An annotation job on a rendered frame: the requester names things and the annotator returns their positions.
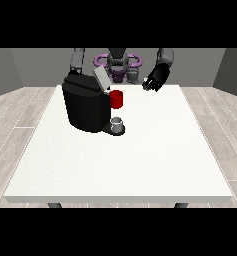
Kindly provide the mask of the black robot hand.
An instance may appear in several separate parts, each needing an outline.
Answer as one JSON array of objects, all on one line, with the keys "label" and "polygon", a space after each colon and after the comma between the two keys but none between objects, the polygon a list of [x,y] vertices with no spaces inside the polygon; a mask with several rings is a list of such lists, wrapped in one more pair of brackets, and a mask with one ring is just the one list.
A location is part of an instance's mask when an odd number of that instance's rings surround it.
[{"label": "black robot hand", "polygon": [[158,91],[167,81],[169,74],[170,68],[167,64],[161,63],[156,65],[147,80],[143,82],[143,89]]}]

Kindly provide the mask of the small grey coffee pod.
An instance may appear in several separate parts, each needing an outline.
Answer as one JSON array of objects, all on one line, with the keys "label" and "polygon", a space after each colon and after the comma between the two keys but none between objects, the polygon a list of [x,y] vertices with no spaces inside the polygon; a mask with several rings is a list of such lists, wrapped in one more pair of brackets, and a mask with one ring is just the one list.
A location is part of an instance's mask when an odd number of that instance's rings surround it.
[{"label": "small grey coffee pod", "polygon": [[131,84],[136,84],[138,82],[139,70],[130,69],[127,72],[127,82]]}]

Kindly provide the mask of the red pod holder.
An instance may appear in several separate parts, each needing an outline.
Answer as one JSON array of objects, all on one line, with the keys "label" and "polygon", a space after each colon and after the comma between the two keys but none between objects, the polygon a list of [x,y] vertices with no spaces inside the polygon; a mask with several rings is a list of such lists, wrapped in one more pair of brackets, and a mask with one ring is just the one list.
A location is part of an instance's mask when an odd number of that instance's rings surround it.
[{"label": "red pod holder", "polygon": [[120,90],[112,90],[109,92],[110,107],[119,109],[123,106],[123,92]]}]

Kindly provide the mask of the pale grey machine lid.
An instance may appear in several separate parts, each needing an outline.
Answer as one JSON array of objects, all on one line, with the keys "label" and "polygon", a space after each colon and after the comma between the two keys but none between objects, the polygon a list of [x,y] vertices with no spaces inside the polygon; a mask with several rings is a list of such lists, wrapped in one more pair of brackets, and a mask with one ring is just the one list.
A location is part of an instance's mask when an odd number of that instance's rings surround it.
[{"label": "pale grey machine lid", "polygon": [[103,66],[99,66],[93,70],[93,75],[97,79],[101,89],[106,91],[111,86],[111,80],[109,79]]}]

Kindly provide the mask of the black coffee machine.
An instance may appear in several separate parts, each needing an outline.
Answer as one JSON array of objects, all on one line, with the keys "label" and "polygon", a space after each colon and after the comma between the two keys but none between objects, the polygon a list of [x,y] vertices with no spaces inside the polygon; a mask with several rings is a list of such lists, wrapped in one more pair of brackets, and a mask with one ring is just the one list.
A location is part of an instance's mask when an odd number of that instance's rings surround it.
[{"label": "black coffee machine", "polygon": [[70,72],[64,79],[62,91],[69,122],[75,128],[90,133],[106,132],[113,136],[125,133],[111,131],[109,92],[104,92],[94,76]]}]

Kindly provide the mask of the small grey cup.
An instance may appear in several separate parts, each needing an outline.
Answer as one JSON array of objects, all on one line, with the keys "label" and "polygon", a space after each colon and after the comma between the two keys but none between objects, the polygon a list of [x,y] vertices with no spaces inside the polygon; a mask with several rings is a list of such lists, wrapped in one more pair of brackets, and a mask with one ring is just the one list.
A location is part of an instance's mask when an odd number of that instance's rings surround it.
[{"label": "small grey cup", "polygon": [[110,119],[111,131],[119,133],[123,129],[123,121],[120,117],[113,117]]}]

